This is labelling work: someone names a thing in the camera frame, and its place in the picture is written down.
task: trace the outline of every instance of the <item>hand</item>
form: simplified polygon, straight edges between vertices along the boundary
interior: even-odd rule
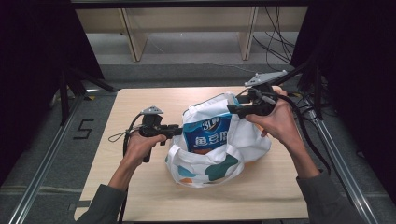
[[[149,154],[152,147],[165,140],[166,137],[163,134],[143,137],[137,131],[132,132],[125,156],[108,185],[113,189],[127,190],[137,166],[142,164],[143,159]]]
[[[273,87],[279,95],[287,95],[279,87]],[[247,115],[246,120],[257,123],[264,128],[262,136],[271,134],[284,145],[290,145],[292,142],[301,139],[298,133],[294,116],[289,103],[278,99],[274,110],[268,116]]]
[[[287,95],[279,87],[273,87],[273,89],[280,95]],[[269,133],[285,145],[300,178],[310,178],[320,174],[317,166],[306,151],[289,103],[278,99],[274,110],[268,116],[247,115],[246,120],[262,126],[264,128],[262,136]]]
[[[165,140],[166,137],[163,134],[143,137],[138,131],[134,131],[131,133],[124,159],[138,166],[142,164],[143,159],[149,154],[152,147],[155,147],[158,142]]]

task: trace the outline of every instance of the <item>white plastic bag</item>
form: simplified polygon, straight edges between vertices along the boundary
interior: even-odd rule
[[[234,95],[230,92],[223,93],[201,104],[192,105],[183,114],[183,135],[174,136],[171,148],[166,157],[166,165],[172,174],[172,177],[178,184],[191,187],[203,188],[208,186],[224,183],[244,170],[245,162],[255,161],[262,157],[271,147],[271,141],[268,137],[261,137],[261,131],[256,125],[238,118],[237,115],[231,115],[228,111],[228,104],[238,104]],[[228,125],[226,141],[224,144],[219,142],[224,137],[223,130],[218,128],[217,122]],[[186,143],[186,125],[198,124],[203,125],[203,129],[215,127],[213,133],[207,134],[206,138],[196,140],[197,144]],[[191,145],[197,147],[200,145],[216,143],[220,146],[207,149],[206,154],[198,154],[189,151]]]

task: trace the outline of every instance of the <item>black cable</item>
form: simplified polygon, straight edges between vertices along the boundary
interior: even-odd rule
[[[300,128],[301,128],[301,131],[303,132],[303,135],[304,135],[304,138],[305,138],[306,142],[311,147],[311,150],[315,153],[315,155],[318,157],[318,159],[326,167],[327,172],[330,175],[332,169],[331,169],[329,163],[327,163],[327,161],[323,158],[323,156],[320,154],[319,150],[315,147],[314,143],[312,142],[311,138],[309,137],[308,131],[307,131],[307,129],[305,127],[305,124],[304,124],[303,115],[301,114],[298,106],[289,97],[284,96],[284,95],[279,95],[279,94],[276,94],[276,93],[269,93],[269,92],[262,92],[262,95],[275,96],[275,97],[277,97],[279,99],[282,99],[282,100],[288,102],[291,105],[294,113],[297,115],[297,120],[298,120],[298,122],[300,124]]]
[[[291,53],[289,52],[289,49],[286,47],[286,45],[285,45],[285,43],[284,43],[284,40],[285,40],[285,39],[283,38],[282,34],[280,33],[280,25],[279,25],[279,7],[276,7],[276,22],[274,22],[274,20],[272,19],[270,13],[268,12],[268,8],[267,8],[267,7],[264,7],[264,8],[265,8],[265,11],[266,11],[266,13],[267,13],[267,15],[268,15],[268,18],[270,19],[270,21],[271,21],[271,23],[272,23],[272,25],[273,25],[273,27],[274,27],[273,34],[271,35],[271,40],[274,38],[274,34],[276,33],[276,34],[279,36],[280,40],[281,40],[282,48],[283,48],[283,50],[284,50],[284,52],[285,52],[286,58],[287,58],[288,60],[290,60],[288,53],[290,54],[290,56],[291,56]]]
[[[131,130],[134,128],[134,124],[136,123],[137,119],[140,118],[140,116],[142,116],[142,114],[139,113],[136,117],[134,117],[134,120],[131,122],[131,125],[129,126],[128,130],[125,131],[125,137],[124,137],[123,147],[122,147],[122,156],[123,157],[125,156],[126,150],[128,148],[129,139],[131,137]],[[128,197],[126,196],[122,203],[122,207],[121,207],[120,215],[119,215],[119,224],[122,224],[127,198]]]
[[[284,63],[289,63],[287,61],[288,58],[286,58],[285,56],[281,55],[280,53],[276,52],[273,49],[268,48],[267,46],[265,46],[262,42],[260,42],[256,36],[253,36],[253,39],[260,45],[260,47],[262,47],[263,49],[269,51],[270,53],[274,54],[274,56],[276,56],[278,59],[282,60]]]

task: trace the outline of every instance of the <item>gray floor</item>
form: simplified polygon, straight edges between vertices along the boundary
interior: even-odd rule
[[[268,44],[269,37],[266,34],[259,33],[255,36],[264,45]],[[297,33],[285,33],[284,36],[293,42]],[[271,67],[291,69],[278,58],[266,54],[266,51],[255,42],[249,60],[242,61],[237,36],[234,33],[152,34],[139,63],[132,62],[124,35],[99,34],[88,37],[101,64],[106,82],[118,88],[243,85],[255,72],[270,72]],[[280,45],[272,45],[272,47],[278,52],[283,52]],[[296,79],[287,82],[284,88],[295,91],[295,81]],[[90,90],[96,89],[90,83],[86,86]],[[74,208],[116,97],[115,94],[102,91],[94,95],[93,100],[83,101],[78,108],[25,223],[74,222]],[[10,219],[12,211],[33,179],[59,129],[61,120],[59,101],[47,116],[46,121],[37,131],[31,148],[21,155],[1,188],[0,223],[7,223]],[[394,223],[395,205],[366,161],[356,156],[357,146],[343,122],[336,117],[330,107],[325,109],[324,117],[334,142],[340,148],[351,173],[372,206],[378,223]],[[78,140],[76,137],[85,134],[78,132],[78,126],[84,119],[91,120],[84,122],[84,128],[92,129],[92,132],[88,139]],[[307,127],[313,136],[317,135],[312,125],[307,123]],[[323,151],[318,136],[313,138],[315,144]],[[344,192],[338,177],[332,175],[332,179],[337,188]],[[307,223],[307,220],[283,220],[283,222]],[[280,221],[266,220],[263,223],[280,223]]]

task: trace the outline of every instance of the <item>metal rail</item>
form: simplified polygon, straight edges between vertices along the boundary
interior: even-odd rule
[[[46,156],[35,172],[35,176],[33,177],[31,183],[27,187],[26,191],[23,193],[23,196],[15,208],[11,219],[9,220],[9,224],[20,224],[26,219],[27,214],[29,213],[30,208],[32,207],[33,202],[35,201],[35,197],[52,165],[52,162],[64,141],[64,136],[67,133],[70,124],[76,114],[78,107],[81,105],[84,99],[83,95],[76,96],[75,102],[73,103],[70,109],[70,116],[65,121],[64,125],[62,125],[53,139],[49,150],[47,151]]]
[[[311,118],[315,118],[315,112],[311,111],[310,116]],[[378,220],[376,219],[369,202],[366,200],[361,188],[350,172],[346,161],[338,150],[337,145],[332,140],[332,136],[324,124],[324,121],[321,119],[314,119],[314,122],[328,147],[330,159],[332,160],[334,168],[338,172],[341,181],[344,183],[346,193],[357,208],[359,214],[369,224],[378,223]]]

